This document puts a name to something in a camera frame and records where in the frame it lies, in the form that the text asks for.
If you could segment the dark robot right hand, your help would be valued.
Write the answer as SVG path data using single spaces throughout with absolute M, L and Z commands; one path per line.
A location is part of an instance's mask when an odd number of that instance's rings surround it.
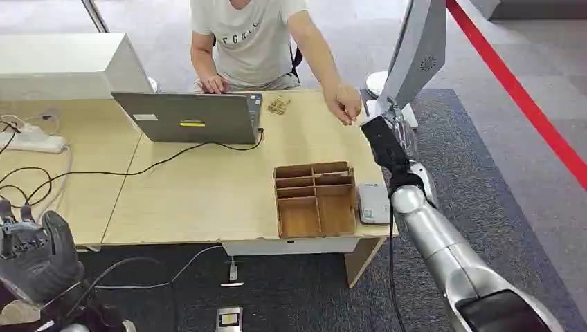
M 361 125 L 376 164 L 390 172 L 390 186 L 418 184 L 411 166 L 418 155 L 415 132 L 397 107 L 390 107 Z

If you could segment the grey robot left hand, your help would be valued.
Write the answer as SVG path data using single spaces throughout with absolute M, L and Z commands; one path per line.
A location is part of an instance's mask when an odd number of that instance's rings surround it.
M 25 206 L 19 221 L 10 201 L 1 200 L 1 283 L 8 291 L 29 304 L 45 305 L 83 274 L 65 219 L 50 210 L 38 223 Z

